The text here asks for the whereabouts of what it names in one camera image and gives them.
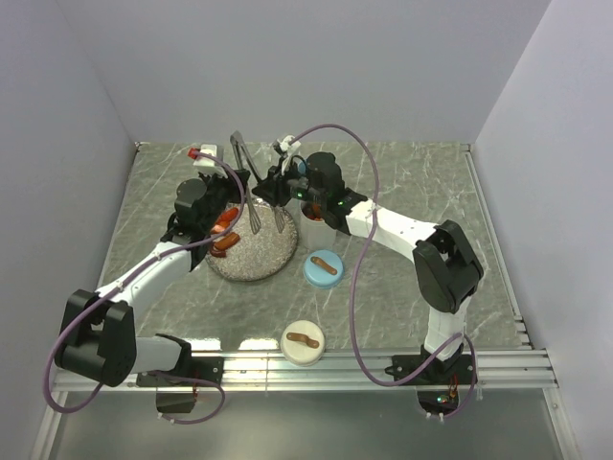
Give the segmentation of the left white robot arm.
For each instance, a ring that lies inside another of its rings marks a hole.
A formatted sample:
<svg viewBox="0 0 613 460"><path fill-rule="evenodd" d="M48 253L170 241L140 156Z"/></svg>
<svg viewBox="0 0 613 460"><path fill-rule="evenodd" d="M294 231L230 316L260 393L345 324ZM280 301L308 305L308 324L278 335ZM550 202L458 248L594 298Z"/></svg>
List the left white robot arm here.
<svg viewBox="0 0 613 460"><path fill-rule="evenodd" d="M227 168L181 183L167 231L153 250L116 281L69 297L48 364L110 387L149 372L172 385L187 382L193 374L190 343L164 334L139 337L136 316L204 261L216 222L228 204L245 199L249 176Z"/></svg>

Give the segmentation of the white lid brown handle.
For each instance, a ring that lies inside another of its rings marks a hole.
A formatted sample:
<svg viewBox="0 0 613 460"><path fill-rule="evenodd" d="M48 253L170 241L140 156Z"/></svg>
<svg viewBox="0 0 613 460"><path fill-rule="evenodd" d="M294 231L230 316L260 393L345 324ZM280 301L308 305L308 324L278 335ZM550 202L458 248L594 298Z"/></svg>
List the white lid brown handle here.
<svg viewBox="0 0 613 460"><path fill-rule="evenodd" d="M326 350L326 339L317 324L298 320L285 328L280 346L286 360L305 367L315 364L322 358Z"/></svg>

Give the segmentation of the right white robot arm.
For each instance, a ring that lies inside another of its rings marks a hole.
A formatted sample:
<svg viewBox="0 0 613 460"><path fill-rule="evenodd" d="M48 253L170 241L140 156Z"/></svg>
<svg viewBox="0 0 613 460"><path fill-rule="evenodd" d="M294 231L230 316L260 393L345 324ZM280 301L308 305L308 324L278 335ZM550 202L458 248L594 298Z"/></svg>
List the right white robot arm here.
<svg viewBox="0 0 613 460"><path fill-rule="evenodd" d="M259 179L253 193L268 204L291 199L317 205L332 229L377 242L413 263L422 299L429 306L421 347L422 372L433 382L452 376L464 349L465 317L484 270L462 227L408 218L347 187L330 152L312 153L301 172L278 165Z"/></svg>

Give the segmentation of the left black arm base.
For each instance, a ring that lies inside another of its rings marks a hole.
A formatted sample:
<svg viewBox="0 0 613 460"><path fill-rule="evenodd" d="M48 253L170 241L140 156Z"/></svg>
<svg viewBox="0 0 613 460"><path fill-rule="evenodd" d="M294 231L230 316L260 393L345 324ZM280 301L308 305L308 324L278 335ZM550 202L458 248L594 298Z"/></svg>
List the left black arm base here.
<svg viewBox="0 0 613 460"><path fill-rule="evenodd" d="M224 358L190 356L183 364L169 371L148 371L137 375L138 388L154 389L156 409L162 418L174 420L176 416L193 415L201 390L212 389L219 394L219 402L207 416L194 420L175 421L179 425L193 425L217 415L225 404L221 387Z"/></svg>

